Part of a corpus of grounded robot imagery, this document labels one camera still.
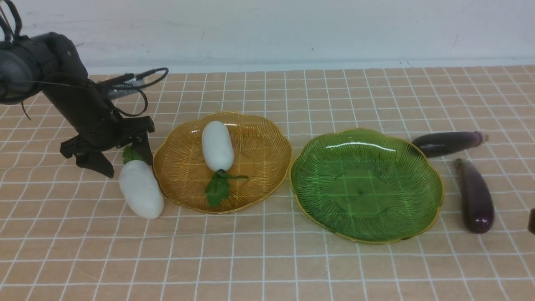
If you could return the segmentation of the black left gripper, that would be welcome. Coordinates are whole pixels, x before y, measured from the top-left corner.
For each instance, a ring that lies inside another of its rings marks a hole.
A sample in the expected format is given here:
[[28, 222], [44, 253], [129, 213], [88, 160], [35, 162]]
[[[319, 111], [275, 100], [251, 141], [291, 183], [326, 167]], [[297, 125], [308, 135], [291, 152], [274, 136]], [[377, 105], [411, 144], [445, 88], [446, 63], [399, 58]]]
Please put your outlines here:
[[121, 117], [118, 121], [102, 120], [92, 130], [88, 127], [84, 129], [60, 146], [61, 154], [65, 158], [75, 157], [78, 167], [112, 179], [115, 171], [103, 152], [126, 145], [130, 145], [147, 165], [153, 165], [148, 134], [155, 131], [155, 124], [149, 116]]

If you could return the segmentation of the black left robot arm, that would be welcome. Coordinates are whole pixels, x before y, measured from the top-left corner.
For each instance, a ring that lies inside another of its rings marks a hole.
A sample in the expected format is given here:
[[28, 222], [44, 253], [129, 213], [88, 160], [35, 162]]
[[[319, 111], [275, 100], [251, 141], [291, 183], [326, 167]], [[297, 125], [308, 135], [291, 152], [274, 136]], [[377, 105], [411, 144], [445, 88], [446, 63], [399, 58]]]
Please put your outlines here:
[[90, 80], [73, 42], [57, 33], [1, 43], [1, 103], [15, 105], [43, 93], [77, 132], [61, 143], [62, 156], [75, 157], [78, 167], [110, 179], [114, 168], [104, 155], [109, 149], [130, 145], [144, 162], [153, 164], [148, 135], [155, 130], [154, 122], [113, 104], [115, 92], [134, 78], [124, 74], [103, 82]]

